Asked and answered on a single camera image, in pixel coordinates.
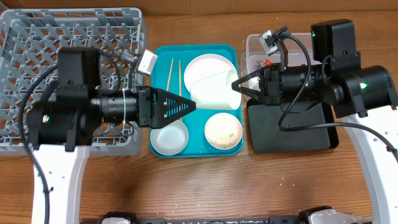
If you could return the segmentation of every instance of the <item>black pad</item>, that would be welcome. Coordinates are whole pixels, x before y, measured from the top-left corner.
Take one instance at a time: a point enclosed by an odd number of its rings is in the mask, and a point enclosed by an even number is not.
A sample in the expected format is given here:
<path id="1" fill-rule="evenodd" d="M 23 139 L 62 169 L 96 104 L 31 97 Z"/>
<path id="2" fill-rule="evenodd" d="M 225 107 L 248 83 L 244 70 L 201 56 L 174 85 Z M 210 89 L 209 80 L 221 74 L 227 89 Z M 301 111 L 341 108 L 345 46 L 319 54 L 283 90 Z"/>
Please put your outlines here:
<path id="1" fill-rule="evenodd" d="M 308 110 L 311 104 L 313 102 L 296 103 L 292 112 L 303 112 L 289 113 L 282 125 L 295 127 L 334 121 L 330 106 L 317 104 Z M 282 113 L 280 106 L 258 105 L 255 100 L 248 101 L 251 141 L 255 153 L 314 151 L 338 146 L 336 128 L 279 131 L 278 121 Z"/>

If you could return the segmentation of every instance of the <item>white plate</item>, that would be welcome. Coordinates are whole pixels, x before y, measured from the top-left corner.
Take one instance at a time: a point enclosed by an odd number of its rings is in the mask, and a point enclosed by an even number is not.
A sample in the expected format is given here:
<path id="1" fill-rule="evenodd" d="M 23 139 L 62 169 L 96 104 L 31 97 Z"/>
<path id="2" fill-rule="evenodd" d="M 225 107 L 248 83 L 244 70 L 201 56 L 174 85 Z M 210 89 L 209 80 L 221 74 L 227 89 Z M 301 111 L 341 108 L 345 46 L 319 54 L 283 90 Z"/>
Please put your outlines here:
<path id="1" fill-rule="evenodd" d="M 161 129 L 153 129 L 150 133 L 150 143 L 154 149 L 164 155 L 176 155 L 188 143 L 188 129 L 180 120 Z"/>
<path id="2" fill-rule="evenodd" d="M 227 70 L 235 70 L 235 66 L 225 57 L 218 54 L 204 54 L 194 58 L 184 72 L 184 84 L 191 92 L 192 83 Z"/>

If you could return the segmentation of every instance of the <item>clear plastic container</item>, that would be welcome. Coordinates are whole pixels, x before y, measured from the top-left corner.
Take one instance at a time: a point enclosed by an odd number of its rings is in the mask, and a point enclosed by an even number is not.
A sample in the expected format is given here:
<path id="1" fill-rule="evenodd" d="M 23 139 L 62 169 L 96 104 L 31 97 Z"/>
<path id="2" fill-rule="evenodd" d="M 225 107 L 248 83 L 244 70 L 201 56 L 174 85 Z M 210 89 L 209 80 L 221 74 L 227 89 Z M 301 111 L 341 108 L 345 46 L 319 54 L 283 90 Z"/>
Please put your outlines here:
<path id="1" fill-rule="evenodd" d="M 296 38 L 298 38 L 305 48 L 308 51 L 308 54 L 310 55 L 311 58 L 311 64 L 316 65 L 319 64 L 320 62 L 314 61 L 312 59 L 312 40 L 311 40 L 311 34 L 310 33 L 297 33 L 297 34 L 292 34 Z M 268 60 L 271 63 L 279 63 L 280 62 L 280 53 L 277 52 L 271 56 L 268 56 L 266 52 L 264 51 L 264 48 L 262 47 L 260 40 L 259 40 L 260 34 L 251 34 L 248 36 L 246 40 L 246 53 L 242 54 L 241 57 L 241 77 L 250 74 L 261 67 L 264 66 L 262 64 L 263 61 Z M 303 51 L 300 49 L 300 47 L 290 39 L 284 40 L 284 44 L 289 51 L 288 54 L 288 66 L 297 66 L 297 65 L 305 65 L 307 63 Z M 243 83 L 243 86 L 258 90 L 259 89 L 259 84 L 258 84 L 257 78 L 252 78 L 246 83 Z"/>

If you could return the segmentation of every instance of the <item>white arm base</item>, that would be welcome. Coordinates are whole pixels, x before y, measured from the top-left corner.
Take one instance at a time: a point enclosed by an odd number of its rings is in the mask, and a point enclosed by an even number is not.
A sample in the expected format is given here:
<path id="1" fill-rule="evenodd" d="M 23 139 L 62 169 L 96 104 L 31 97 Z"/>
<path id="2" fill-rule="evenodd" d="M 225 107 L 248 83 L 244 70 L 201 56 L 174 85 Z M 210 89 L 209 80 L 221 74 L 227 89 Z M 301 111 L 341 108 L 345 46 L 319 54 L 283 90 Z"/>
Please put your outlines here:
<path id="1" fill-rule="evenodd" d="M 34 151 L 49 189 L 53 187 L 50 192 L 50 224 L 79 223 L 81 182 L 89 154 L 90 146 L 78 146 L 74 152 L 65 152 L 64 146 L 44 144 Z M 43 185 L 36 168 L 34 180 L 32 224 L 43 224 Z"/>
<path id="2" fill-rule="evenodd" d="M 346 116 L 343 122 L 362 124 L 382 134 L 398 147 L 398 110 L 390 106 L 368 111 L 368 117 L 357 114 Z M 361 163 L 371 198 L 372 224 L 398 223 L 398 163 L 386 145 L 373 134 L 357 128 L 346 128 Z M 311 224 L 366 223 L 365 218 L 354 217 L 334 210 L 315 212 Z"/>

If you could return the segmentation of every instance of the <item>bowl of rice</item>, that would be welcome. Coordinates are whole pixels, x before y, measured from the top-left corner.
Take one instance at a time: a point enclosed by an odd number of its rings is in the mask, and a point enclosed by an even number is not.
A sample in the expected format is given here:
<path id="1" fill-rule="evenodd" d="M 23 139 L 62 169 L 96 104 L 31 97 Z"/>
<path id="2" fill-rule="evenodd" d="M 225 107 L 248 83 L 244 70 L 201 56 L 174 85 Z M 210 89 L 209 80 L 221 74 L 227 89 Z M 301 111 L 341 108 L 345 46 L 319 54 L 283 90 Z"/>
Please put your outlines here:
<path id="1" fill-rule="evenodd" d="M 242 124 L 229 113 L 214 114 L 205 125 L 206 140 L 216 149 L 232 149 L 241 141 Z"/>

